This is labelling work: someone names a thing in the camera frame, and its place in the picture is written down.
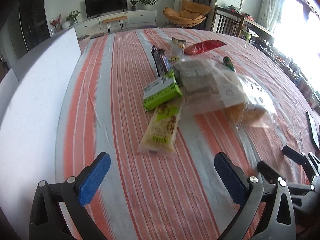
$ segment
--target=orange armchair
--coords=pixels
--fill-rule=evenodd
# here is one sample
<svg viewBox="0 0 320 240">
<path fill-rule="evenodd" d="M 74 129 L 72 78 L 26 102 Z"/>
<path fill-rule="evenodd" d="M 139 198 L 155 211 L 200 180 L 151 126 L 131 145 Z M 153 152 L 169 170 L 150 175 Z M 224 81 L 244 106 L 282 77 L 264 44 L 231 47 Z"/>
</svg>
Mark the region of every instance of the orange armchair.
<svg viewBox="0 0 320 240">
<path fill-rule="evenodd" d="M 182 26 L 193 27 L 205 20 L 205 15 L 211 11 L 210 6 L 206 6 L 200 3 L 190 2 L 187 0 L 182 1 L 182 10 L 176 12 L 173 9 L 164 8 L 163 14 L 168 21 Z"/>
</svg>

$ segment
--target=wooden bench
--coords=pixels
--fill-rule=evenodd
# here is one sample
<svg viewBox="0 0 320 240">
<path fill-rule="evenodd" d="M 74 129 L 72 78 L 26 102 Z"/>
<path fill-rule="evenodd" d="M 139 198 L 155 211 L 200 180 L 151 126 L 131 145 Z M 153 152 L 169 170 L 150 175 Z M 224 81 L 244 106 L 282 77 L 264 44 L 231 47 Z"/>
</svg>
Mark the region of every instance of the wooden bench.
<svg viewBox="0 0 320 240">
<path fill-rule="evenodd" d="M 116 17 L 116 18 L 110 18 L 110 19 L 103 20 L 102 23 L 106 23 L 108 25 L 108 34 L 110 34 L 111 22 L 119 21 L 120 27 L 121 27 L 121 31 L 123 31 L 123 22 L 122 22 L 122 20 L 126 20 L 127 18 L 128 18 L 127 16 L 120 16 L 120 17 Z"/>
</svg>

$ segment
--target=yellow snack wrapper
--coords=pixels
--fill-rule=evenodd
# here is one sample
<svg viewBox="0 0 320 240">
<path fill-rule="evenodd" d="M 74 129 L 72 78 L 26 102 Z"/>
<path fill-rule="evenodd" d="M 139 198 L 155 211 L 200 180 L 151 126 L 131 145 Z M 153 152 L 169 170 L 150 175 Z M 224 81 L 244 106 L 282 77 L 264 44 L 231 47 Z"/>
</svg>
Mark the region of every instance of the yellow snack wrapper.
<svg viewBox="0 0 320 240">
<path fill-rule="evenodd" d="M 159 105 L 151 118 L 148 128 L 139 144 L 141 154 L 174 157 L 174 148 L 178 119 L 180 116 L 180 99 L 175 98 Z"/>
</svg>

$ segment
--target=striped tablecloth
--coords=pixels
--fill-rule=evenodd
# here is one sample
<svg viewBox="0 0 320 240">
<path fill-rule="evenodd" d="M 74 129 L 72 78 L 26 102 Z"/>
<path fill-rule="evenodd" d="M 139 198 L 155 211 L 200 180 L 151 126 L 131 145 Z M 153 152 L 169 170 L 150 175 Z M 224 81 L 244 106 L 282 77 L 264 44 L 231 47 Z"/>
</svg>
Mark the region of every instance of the striped tablecloth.
<svg viewBox="0 0 320 240">
<path fill-rule="evenodd" d="M 151 47 L 168 53 L 173 36 L 187 40 L 187 46 L 208 39 L 226 43 L 192 58 L 222 62 L 229 56 L 238 73 L 254 78 L 273 99 L 276 129 L 237 131 L 217 111 L 179 122 L 176 158 L 137 154 L 151 119 L 142 105 L 143 87 L 156 78 Z M 56 180 L 77 176 L 107 152 L 111 168 L 86 209 L 108 239 L 217 239 L 238 207 L 214 169 L 215 154 L 224 151 L 248 176 L 261 179 L 255 167 L 265 160 L 288 181 L 304 183 L 303 170 L 281 150 L 290 143 L 299 151 L 315 151 L 306 111 L 311 109 L 290 79 L 244 40 L 169 28 L 105 35 L 90 41 L 70 80 L 57 132 Z M 246 238 L 261 213 L 262 208 Z"/>
</svg>

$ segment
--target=black chocolate bar wrapper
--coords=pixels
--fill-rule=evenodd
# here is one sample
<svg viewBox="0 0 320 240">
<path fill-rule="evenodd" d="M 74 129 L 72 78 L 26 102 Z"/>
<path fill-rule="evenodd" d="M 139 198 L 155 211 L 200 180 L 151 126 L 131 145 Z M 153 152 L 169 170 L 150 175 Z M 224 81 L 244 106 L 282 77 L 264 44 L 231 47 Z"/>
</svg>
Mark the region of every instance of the black chocolate bar wrapper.
<svg viewBox="0 0 320 240">
<path fill-rule="evenodd" d="M 168 73 L 171 69 L 168 59 L 164 54 L 164 49 L 159 49 L 156 46 L 153 46 L 151 49 L 151 54 L 156 63 L 156 68 L 158 72 L 158 77 L 163 76 Z"/>
</svg>

